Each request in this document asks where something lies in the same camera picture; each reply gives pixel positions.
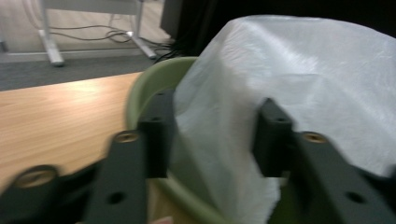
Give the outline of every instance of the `dark background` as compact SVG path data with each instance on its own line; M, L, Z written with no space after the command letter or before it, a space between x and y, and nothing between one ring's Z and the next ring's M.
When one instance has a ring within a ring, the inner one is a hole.
M265 14L350 21L396 37L391 0L166 0L161 27L188 54L199 55L227 21Z

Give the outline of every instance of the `black plastic bracket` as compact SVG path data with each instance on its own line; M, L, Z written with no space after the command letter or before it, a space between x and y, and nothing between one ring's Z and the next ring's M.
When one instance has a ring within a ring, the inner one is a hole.
M252 150L262 174L290 172L283 190L290 201L280 201L272 223L396 223L389 205L328 138L294 133L291 119L273 100L263 104L257 123ZM293 217L285 215L287 210Z

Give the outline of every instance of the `brass insert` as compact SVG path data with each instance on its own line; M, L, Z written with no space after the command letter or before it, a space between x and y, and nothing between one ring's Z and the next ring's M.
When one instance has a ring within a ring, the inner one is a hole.
M16 186L21 189L32 188L50 182L55 177L53 171L34 171L21 176Z
M324 138L322 135L317 134L317 133L305 133L304 138L308 140L309 142L313 143L325 143L326 138Z
M137 138L139 138L139 135L137 135L137 133L121 133L117 135L116 142L119 143L133 142Z

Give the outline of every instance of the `gray carpet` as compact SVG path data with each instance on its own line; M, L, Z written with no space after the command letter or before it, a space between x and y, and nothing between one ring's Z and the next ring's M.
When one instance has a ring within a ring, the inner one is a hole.
M152 64L144 55L67 60L64 67L49 62L0 63L0 91L141 72Z

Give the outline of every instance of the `desk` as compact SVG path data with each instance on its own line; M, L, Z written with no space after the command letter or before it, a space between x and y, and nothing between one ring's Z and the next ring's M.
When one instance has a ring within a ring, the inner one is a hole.
M138 73L0 91L0 192L39 164L74 172L106 153L124 127L127 94Z

